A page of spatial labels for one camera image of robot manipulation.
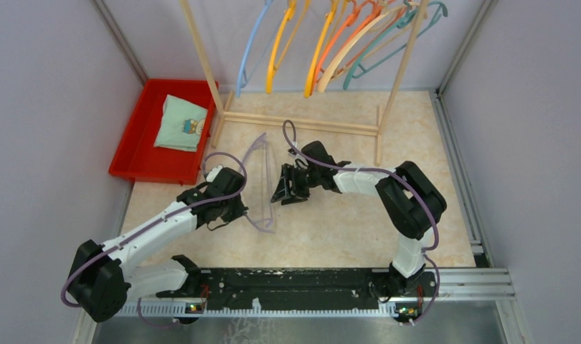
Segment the purple hanger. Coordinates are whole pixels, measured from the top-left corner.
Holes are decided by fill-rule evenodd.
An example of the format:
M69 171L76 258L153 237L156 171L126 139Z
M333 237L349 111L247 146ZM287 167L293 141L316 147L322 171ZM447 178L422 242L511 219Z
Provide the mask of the purple hanger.
M270 147L266 133L256 138L242 158L247 171L247 185L242 192L249 210L246 218L258 231L275 233L275 212L270 198L275 186Z

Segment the blue hanger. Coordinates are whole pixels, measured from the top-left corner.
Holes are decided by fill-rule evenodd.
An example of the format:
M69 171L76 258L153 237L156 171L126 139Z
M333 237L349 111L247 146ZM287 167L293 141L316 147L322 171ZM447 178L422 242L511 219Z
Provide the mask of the blue hanger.
M288 8L287 1L259 1L257 16L251 19L250 32L240 58L235 83L239 98L255 79L262 77L278 27Z

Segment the yellow hanger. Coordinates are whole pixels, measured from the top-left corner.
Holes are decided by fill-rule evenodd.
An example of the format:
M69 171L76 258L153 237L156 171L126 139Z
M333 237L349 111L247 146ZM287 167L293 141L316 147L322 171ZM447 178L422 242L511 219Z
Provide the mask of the yellow hanger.
M303 97L309 98L313 94L316 85L316 76L318 74L318 61L323 56L323 50L332 40L332 36L337 30L341 19L346 11L347 1L333 0L330 1L329 10L324 16L322 28L317 35L316 46L306 75L306 81L303 88Z
M266 77L265 77L265 93L266 94L272 93L273 81L275 79L275 76L276 76L278 70L280 69L280 66L281 66L285 56L287 55L289 46L293 42L294 37L298 31L298 28L302 24L305 15L307 14L308 10L310 9L310 6L311 6L310 0L303 1L303 8L300 11L300 15L295 23L295 26L294 26L292 32L290 33L288 40L284 44L284 47L281 49L280 46L281 46L281 42L282 42L282 38L283 38L283 35L285 32L285 29L286 29L287 25L291 21L293 21L293 18L295 16L297 8L298 8L298 1L287 1L287 7L286 7L285 11L283 12L283 17L282 17L280 24L278 26L278 30L274 36L274 41L273 41L273 45L272 45L272 49L271 49L271 53L270 53L270 59L268 61L268 68L267 68Z

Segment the cream hanger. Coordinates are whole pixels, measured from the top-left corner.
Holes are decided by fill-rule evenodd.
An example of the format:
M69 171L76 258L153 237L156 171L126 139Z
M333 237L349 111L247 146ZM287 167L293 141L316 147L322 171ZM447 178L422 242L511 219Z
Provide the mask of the cream hanger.
M345 75L350 61L377 35L378 31L376 29L381 29L391 19L398 19L400 17L400 9L404 1L381 1L381 4L383 5L383 9L380 15L364 26L363 29L360 29L353 38L348 39L349 35L369 13L369 8L366 8L366 11L362 13L352 28L344 31L324 64L325 72L319 84L316 86L316 92L325 92L332 81ZM418 5L414 1L409 1L409 4Z

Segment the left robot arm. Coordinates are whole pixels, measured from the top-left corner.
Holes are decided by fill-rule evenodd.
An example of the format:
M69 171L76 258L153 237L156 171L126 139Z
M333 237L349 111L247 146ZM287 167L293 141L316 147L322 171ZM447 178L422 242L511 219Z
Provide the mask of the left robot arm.
M63 284L61 300L102 323L128 301L167 291L178 291L185 297L197 294L202 278L192 271L185 256L147 267L142 262L175 239L213 221L229 224L243 217L248 210L241 199L246 181L245 171L217 166L205 182L180 193L163 211L135 229L102 244L92 239L82 243Z

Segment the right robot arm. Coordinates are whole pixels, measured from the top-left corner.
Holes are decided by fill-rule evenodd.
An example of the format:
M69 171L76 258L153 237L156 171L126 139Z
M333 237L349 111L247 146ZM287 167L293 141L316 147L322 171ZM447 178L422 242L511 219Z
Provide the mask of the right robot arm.
M395 258L389 266L387 286L409 295L425 268L425 252L437 248L438 222L447 203L422 170L412 161L388 170L336 162L316 140L301 150L293 165L283 164L270 201L282 205L307 201L318 186L338 194L376 196L400 233Z

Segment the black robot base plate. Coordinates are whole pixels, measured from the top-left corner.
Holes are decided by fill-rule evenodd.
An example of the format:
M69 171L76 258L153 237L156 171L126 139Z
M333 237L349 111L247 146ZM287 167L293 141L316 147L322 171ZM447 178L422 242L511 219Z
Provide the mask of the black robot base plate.
M404 279L387 268L245 269L211 268L189 274L177 290L160 298L193 297L207 310L265 311L376 310L395 298L432 297L438 286L433 272Z

